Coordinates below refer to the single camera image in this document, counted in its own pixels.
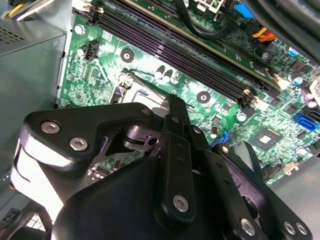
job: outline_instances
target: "screw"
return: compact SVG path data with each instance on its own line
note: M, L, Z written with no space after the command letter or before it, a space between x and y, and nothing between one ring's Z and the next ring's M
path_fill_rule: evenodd
M185 199L181 195L175 195L173 197L173 205L179 212L185 213L189 209L189 203L187 199Z
M60 131L59 125L53 121L46 121L46 122L42 123L41 129L46 134L56 134L57 132Z
M197 128L196 126L193 127L193 130L197 133L200 134L201 130L199 128Z
M172 116L171 119L177 124L179 123L179 118L177 118L176 116Z
M129 59L129 58L130 58L130 55L129 55L128 53L125 53L125 54L123 55L123 57L124 57L124 59Z
M241 221L241 227L242 229L251 237L253 237L254 235L256 235L256 230L254 228L254 226L252 225L252 223L246 219L246 218L242 218Z
M222 146L222 151L224 151L225 153L228 153L229 149L226 146Z
M296 230L294 229L294 227L287 221L283 222L283 225L285 227L285 229L292 235L296 235Z
M302 233L303 235L308 235L307 230L305 229L304 226L302 226L300 222L296 222L295 225L299 229L300 233Z
M143 112L145 115L148 115L148 116L150 115L149 109L143 108L141 112Z
M70 147L75 151L84 151L88 148L88 143L81 137L74 137L70 140Z

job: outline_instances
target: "chip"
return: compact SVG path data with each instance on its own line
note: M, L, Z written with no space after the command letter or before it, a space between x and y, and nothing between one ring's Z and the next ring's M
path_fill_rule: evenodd
M225 106L223 107L223 109L226 110L227 112L229 112L229 110L231 109L231 107L230 107L229 105L225 105Z
M274 98L270 103L273 106L277 106L280 103L280 100L278 98Z
M307 136L307 133L305 131L302 131L296 136L296 138L303 140L306 136Z
M305 64L302 61L297 60L294 62L294 64L291 65L290 69L293 72L300 72L301 69L303 69L304 67L305 67Z
M261 150L268 151L282 138L281 134L264 127L249 140L249 143Z
M289 113L289 114L293 114L297 109L294 107L294 106L291 106L289 105L286 109L286 111Z
M216 125L219 125L220 122L221 122L221 118L215 116L215 117L212 119L212 122L213 122L214 124L216 124Z
M301 72L308 74L312 70L312 66L305 65L302 69Z

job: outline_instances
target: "mounting hole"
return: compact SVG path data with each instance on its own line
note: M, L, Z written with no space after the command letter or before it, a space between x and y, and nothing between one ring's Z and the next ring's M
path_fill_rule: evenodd
M230 183L230 181L228 179L224 178L223 181L224 181L225 184L231 185L231 183Z
M148 141L148 144L149 144L149 146L154 146L154 145L156 145L157 143L158 143L158 138L151 138L149 141Z

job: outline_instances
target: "white connector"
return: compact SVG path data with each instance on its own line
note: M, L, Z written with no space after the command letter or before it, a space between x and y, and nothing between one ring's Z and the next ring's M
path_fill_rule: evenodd
M90 12L92 9L92 0L72 0L72 7L83 12Z
M72 0L72 7L83 12L91 12L94 6L91 4L92 0ZM96 12L103 14L104 10L102 7L97 7Z
M202 12L207 9L210 12L217 13L226 0L194 0L197 4L197 8Z

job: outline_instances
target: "yellow wire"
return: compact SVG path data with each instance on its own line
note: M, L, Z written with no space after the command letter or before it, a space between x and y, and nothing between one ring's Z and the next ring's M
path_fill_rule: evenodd
M257 38L257 37L259 37L260 35L262 35L265 31L267 31L267 28L266 28L266 27L263 27L259 32L253 34L252 37L253 37L253 38Z
M8 14L8 17L11 17L16 11L18 11L19 9L21 9L25 4L20 3L18 4L14 9L12 9L12 11Z

